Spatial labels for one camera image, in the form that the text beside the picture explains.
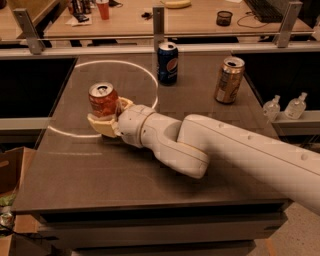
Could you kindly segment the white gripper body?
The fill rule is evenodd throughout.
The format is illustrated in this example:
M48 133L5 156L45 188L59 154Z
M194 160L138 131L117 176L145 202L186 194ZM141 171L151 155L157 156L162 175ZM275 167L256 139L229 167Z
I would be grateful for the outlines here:
M118 117L118 127L122 140L132 146L142 148L141 131L146 119L155 113L153 108L133 105Z

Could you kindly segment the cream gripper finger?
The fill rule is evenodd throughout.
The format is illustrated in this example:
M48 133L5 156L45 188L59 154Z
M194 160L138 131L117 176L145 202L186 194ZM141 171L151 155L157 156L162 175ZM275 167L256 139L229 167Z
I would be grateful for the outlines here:
M104 136L116 138L119 136L118 122L114 115L97 117L91 113L87 115L87 120L91 127Z
M133 105L133 102L127 98L119 97L116 100L116 110L115 114L117 116L120 116L126 109L131 107Z

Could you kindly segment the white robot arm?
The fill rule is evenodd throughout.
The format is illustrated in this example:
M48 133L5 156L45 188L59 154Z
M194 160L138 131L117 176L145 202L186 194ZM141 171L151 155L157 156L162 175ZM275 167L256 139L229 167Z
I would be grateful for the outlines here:
M320 213L320 155L206 116L179 121L120 98L122 113L88 114L92 128L148 148L171 169L192 178L209 165L233 165L310 211Z

